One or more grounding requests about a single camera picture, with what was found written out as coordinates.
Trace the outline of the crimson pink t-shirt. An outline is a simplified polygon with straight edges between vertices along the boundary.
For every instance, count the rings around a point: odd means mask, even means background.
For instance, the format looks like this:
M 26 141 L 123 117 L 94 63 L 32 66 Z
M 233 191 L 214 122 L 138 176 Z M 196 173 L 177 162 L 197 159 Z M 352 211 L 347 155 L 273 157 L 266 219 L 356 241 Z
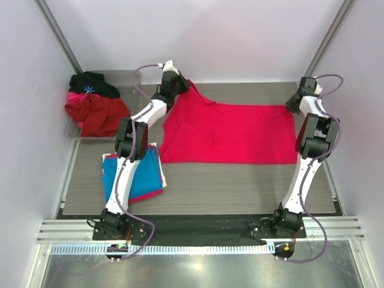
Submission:
M 163 131 L 163 163 L 296 163 L 295 120 L 285 106 L 218 103 L 193 83 L 178 97 Z

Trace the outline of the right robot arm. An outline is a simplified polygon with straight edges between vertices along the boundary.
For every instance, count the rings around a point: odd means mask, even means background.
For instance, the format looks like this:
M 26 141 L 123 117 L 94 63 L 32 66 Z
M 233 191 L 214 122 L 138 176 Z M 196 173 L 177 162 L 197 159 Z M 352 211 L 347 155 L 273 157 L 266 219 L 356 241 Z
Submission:
M 318 79 L 302 77 L 297 92 L 286 102 L 289 111 L 302 113 L 305 119 L 296 138 L 298 160 L 290 187 L 270 223 L 271 232 L 279 238 L 304 229 L 302 218 L 308 214 L 305 201 L 313 178 L 341 138 L 341 121 L 323 107 Z

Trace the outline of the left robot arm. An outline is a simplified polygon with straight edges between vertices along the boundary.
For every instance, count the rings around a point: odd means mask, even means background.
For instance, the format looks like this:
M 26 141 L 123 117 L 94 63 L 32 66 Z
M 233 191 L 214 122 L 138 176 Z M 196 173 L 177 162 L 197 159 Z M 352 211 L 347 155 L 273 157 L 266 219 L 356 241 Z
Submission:
M 189 81 L 178 69 L 164 69 L 161 83 L 149 104 L 138 114 L 121 120 L 115 141 L 117 176 L 100 221 L 95 224 L 94 235 L 122 239 L 128 233 L 129 221 L 132 219 L 128 215 L 128 198 L 134 174 L 147 152 L 149 129 L 171 110 L 176 97 L 189 88 Z

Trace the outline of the grey plastic bin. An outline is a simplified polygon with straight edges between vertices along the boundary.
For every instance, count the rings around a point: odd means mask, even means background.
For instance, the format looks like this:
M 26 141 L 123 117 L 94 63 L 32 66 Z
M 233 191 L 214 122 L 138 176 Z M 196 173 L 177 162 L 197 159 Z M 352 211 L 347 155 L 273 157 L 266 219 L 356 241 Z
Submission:
M 141 73 L 133 70 L 86 71 L 69 81 L 64 135 L 73 140 L 109 140 L 120 120 L 136 111 Z

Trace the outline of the dark red t-shirt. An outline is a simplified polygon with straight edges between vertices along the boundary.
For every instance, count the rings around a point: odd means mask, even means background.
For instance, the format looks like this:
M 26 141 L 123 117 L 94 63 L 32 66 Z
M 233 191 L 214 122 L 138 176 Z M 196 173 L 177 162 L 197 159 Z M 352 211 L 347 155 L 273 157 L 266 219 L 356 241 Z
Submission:
M 120 98 L 109 99 L 91 94 L 91 111 L 81 128 L 81 137 L 112 137 L 116 134 L 122 118 L 130 111 Z

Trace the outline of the black t-shirt with blue print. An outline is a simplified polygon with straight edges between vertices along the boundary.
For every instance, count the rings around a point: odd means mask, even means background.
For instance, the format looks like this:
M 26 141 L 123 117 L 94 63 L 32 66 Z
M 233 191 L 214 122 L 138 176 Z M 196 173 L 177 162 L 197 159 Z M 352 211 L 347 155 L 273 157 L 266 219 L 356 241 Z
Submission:
M 69 91 L 77 94 L 98 94 L 109 99 L 120 98 L 121 95 L 116 87 L 107 83 L 104 75 L 86 71 L 84 73 L 75 74 L 69 82 Z

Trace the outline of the pink t-shirt in bin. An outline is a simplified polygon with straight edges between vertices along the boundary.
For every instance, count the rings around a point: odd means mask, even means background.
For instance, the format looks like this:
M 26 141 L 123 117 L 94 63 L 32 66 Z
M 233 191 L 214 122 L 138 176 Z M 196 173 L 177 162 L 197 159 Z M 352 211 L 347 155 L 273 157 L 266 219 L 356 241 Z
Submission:
M 74 120 L 80 128 L 83 125 L 91 111 L 91 94 L 70 92 L 68 94 L 65 111 Z

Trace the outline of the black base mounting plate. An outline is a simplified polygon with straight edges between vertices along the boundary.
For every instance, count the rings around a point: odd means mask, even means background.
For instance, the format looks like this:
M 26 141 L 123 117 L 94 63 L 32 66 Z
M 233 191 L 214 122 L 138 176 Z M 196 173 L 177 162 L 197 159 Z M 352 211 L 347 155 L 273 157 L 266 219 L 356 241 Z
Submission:
M 304 239 L 307 234 L 303 222 L 299 226 L 278 226 L 273 218 L 262 215 L 153 215 L 140 221 L 127 215 L 107 213 L 100 220 L 88 219 L 93 228 L 93 240 L 129 239 L 134 242 L 151 237 L 154 240 L 191 240 L 194 236 L 217 239 L 220 235 L 250 237 L 252 239 Z

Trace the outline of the right aluminium frame post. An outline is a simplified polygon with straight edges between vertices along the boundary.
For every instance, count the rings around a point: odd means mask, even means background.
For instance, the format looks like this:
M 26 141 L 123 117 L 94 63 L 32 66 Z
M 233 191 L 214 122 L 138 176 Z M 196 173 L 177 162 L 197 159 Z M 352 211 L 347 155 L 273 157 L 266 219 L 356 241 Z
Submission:
M 322 38 L 308 68 L 306 69 L 304 76 L 312 76 L 316 67 L 320 63 L 324 54 L 330 47 L 333 39 L 335 38 L 338 30 L 341 28 L 343 22 L 347 18 L 351 9 L 355 4 L 355 0 L 343 0 L 336 15 L 334 16 L 329 28 L 326 31 L 326 34 Z

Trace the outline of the aluminium frame post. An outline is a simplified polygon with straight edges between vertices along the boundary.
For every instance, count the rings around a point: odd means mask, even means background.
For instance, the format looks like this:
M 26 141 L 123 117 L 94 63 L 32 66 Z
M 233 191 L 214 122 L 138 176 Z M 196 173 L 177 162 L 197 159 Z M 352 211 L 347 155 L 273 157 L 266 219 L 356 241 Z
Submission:
M 70 65 L 72 66 L 74 72 L 76 74 L 80 74 L 83 72 L 75 54 L 73 53 L 73 50 L 71 49 L 64 33 L 62 32 L 58 22 L 56 21 L 49 5 L 45 0 L 34 0 L 36 6 L 40 10 L 42 16 L 44 17 L 45 21 L 47 22 L 50 30 L 52 31 L 55 39 L 57 40 L 58 44 L 60 45 L 64 55 L 66 56 L 67 60 L 69 61 Z
M 316 67 L 320 63 L 324 54 L 330 47 L 333 39 L 335 38 L 338 30 L 341 28 L 343 22 L 347 18 L 351 9 L 355 4 L 355 0 L 343 0 L 336 15 L 334 16 L 329 28 L 326 31 L 326 34 L 322 38 L 308 68 L 306 69 L 304 76 L 312 76 Z

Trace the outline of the aluminium front rail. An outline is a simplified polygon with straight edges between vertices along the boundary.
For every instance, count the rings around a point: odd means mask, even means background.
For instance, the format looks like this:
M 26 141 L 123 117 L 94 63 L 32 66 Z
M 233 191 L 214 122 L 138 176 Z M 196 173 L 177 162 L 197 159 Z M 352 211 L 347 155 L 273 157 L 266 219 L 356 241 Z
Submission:
M 146 216 L 146 219 L 150 219 L 152 215 Z M 93 240 L 93 228 L 91 228 L 85 219 L 79 220 L 44 220 L 40 231 L 37 236 L 39 243 L 75 243 L 83 241 L 106 241 L 106 242 L 118 242 L 125 239 L 113 239 L 113 240 Z M 360 224 L 356 217 L 342 217 L 342 216 L 330 216 L 330 217 L 318 217 L 313 220 L 310 217 L 303 217 L 302 222 L 305 226 L 307 236 L 304 239 L 315 240 L 339 240 L 339 239 L 360 239 L 363 237 Z M 237 245 L 255 245 L 258 240 L 250 237 L 235 237 L 231 238 L 230 235 L 225 234 L 219 236 L 217 239 L 208 239 L 206 236 L 194 236 L 191 240 L 176 241 L 174 239 L 170 241 L 154 240 L 151 237 L 154 235 L 154 231 L 151 232 L 151 236 L 144 239 L 144 241 L 133 242 L 134 245 L 143 244 L 148 241 L 150 245 L 157 246 L 237 246 Z M 290 238 L 272 238 L 273 241 L 282 241 Z

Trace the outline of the left aluminium frame post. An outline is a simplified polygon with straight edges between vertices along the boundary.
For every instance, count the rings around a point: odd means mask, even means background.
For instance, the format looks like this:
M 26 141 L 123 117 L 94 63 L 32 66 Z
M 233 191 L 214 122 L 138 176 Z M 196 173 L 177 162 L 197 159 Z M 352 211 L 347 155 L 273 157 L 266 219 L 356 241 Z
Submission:
M 64 55 L 66 56 L 67 60 L 69 61 L 70 65 L 72 66 L 74 72 L 76 74 L 80 74 L 83 72 L 75 54 L 73 53 L 73 50 L 71 49 L 64 33 L 62 32 L 58 22 L 56 21 L 49 5 L 45 0 L 34 0 L 36 6 L 40 10 L 42 16 L 44 17 L 45 21 L 47 22 L 50 30 L 52 31 L 55 39 L 57 40 L 58 44 L 60 45 Z

